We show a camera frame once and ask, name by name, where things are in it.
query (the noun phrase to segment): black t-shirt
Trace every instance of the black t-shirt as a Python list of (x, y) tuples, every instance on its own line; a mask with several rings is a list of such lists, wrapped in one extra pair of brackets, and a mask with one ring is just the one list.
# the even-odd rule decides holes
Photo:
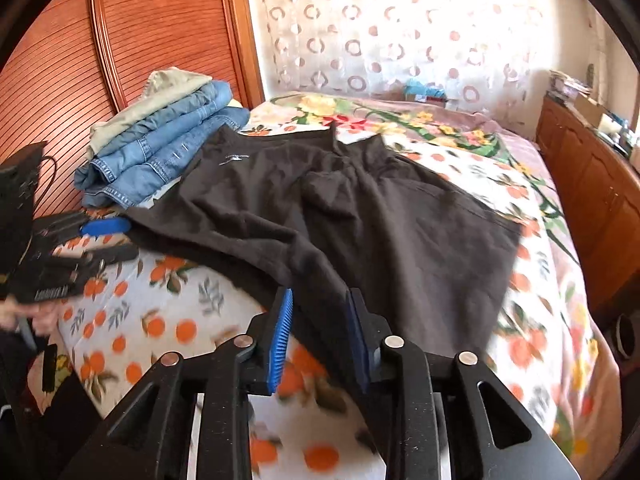
[(344, 297), (425, 351), (483, 352), (508, 288), (520, 227), (380, 136), (335, 130), (248, 137), (223, 126), (151, 209), (133, 241), (227, 275), (265, 307), (293, 289), (294, 335), (351, 370)]

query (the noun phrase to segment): floral bedspread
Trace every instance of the floral bedspread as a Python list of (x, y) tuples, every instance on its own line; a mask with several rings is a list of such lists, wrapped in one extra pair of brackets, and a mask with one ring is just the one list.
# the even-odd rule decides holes
[[(618, 370), (588, 313), (558, 197), (533, 146), (480, 115), (298, 93), (257, 107), (245, 133), (309, 130), (334, 120), (339, 140), (383, 134), (390, 148), (523, 224), (486, 362), (582, 477), (597, 478), (620, 440)], [(58, 251), (122, 239), (82, 238)], [(137, 261), (108, 267), (83, 298), (66, 303), (60, 333), (76, 373), (107, 415), (164, 352), (212, 351), (244, 332), (259, 312), (260, 305), (214, 270), (141, 251)], [(287, 358), (276, 396), (252, 398), (254, 477), (384, 478), (384, 463), (351, 399), (293, 338)], [(196, 449), (195, 430), (192, 438)]]

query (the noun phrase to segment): sheer curtain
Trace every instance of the sheer curtain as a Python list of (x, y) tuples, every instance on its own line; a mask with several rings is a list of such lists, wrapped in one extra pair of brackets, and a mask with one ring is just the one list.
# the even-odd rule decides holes
[[(560, 1), (254, 0), (266, 93), (398, 99), (416, 77), (530, 135), (548, 81), (539, 72), (562, 70)], [(584, 79), (591, 35), (577, 8), (584, 62), (570, 75)]]

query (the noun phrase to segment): wooden headboard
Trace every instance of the wooden headboard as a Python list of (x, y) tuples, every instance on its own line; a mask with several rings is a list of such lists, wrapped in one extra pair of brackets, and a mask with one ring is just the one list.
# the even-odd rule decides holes
[[(36, 215), (77, 208), (74, 170), (89, 127), (133, 101), (153, 70), (177, 66), (264, 100), (248, 0), (53, 0), (0, 73), (0, 161), (47, 140), (58, 174)], [(52, 175), (45, 165), (41, 189)]]

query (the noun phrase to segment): hand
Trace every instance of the hand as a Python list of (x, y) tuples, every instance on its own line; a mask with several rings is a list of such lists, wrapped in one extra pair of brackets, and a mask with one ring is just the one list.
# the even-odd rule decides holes
[(0, 301), (0, 329), (14, 331), (18, 326), (17, 316), (24, 316), (33, 319), (31, 325), (37, 336), (49, 335), (58, 324), (61, 306), (57, 301), (23, 305), (9, 296)]

